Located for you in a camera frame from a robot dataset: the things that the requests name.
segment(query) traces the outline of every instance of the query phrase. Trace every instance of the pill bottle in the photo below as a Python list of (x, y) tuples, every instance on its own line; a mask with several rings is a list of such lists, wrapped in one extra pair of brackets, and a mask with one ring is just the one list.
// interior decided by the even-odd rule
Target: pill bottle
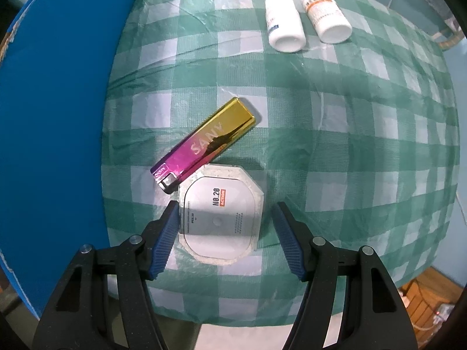
[(301, 0), (319, 39), (324, 43), (344, 42), (352, 26), (334, 0)]
[(294, 53), (306, 43), (302, 20), (293, 0), (265, 0), (269, 44), (282, 53)]

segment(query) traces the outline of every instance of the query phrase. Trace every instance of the white floor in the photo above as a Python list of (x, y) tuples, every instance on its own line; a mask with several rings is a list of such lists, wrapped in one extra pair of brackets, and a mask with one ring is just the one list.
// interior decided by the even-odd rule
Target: white floor
[[(331, 317), (324, 347), (337, 342), (342, 313)], [(282, 350), (292, 325), (231, 328), (204, 324), (195, 350)]]

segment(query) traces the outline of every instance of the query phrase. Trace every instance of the checkered tablecloth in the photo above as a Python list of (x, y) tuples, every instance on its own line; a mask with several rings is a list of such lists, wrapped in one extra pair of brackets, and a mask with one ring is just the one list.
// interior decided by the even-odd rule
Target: checkered tablecloth
[[(149, 283), (157, 313), (232, 326), (292, 323), (304, 285), (270, 220), (285, 200), (335, 245), (375, 248), (397, 285), (433, 261), (457, 187), (459, 130), (442, 52), (374, 0), (336, 0), (353, 26), (319, 42), (299, 4), (307, 47), (268, 44), (264, 0), (136, 0), (111, 72), (102, 185), (112, 245), (158, 218), (171, 198), (150, 167), (236, 95), (262, 119), (216, 158), (265, 192), (258, 250), (200, 264), (178, 241)], [(342, 309), (338, 286), (334, 312)]]

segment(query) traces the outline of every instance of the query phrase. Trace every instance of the disposable lighter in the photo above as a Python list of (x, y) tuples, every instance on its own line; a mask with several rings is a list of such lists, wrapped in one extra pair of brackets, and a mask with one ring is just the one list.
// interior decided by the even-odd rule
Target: disposable lighter
[(234, 97), (188, 134), (152, 168), (151, 174), (162, 190), (171, 194), (202, 165), (245, 134), (256, 120)]

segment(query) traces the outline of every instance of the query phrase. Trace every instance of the silver bolt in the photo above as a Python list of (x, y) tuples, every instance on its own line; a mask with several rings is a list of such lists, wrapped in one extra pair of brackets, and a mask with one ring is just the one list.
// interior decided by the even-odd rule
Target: silver bolt
[(80, 251), (82, 254), (87, 254), (87, 253), (90, 252), (92, 249), (93, 249), (93, 245), (91, 245), (91, 244), (84, 244), (83, 246), (81, 246), (81, 247), (79, 248), (79, 251)]
[(139, 244), (143, 240), (143, 237), (139, 236), (138, 234), (135, 234), (134, 236), (130, 237), (130, 243), (131, 244)]
[(313, 238), (313, 243), (317, 246), (322, 246), (326, 243), (326, 240), (323, 237), (315, 237)]
[(363, 246), (361, 250), (363, 251), (364, 254), (367, 254), (367, 255), (373, 255), (374, 253), (374, 250), (369, 246)]

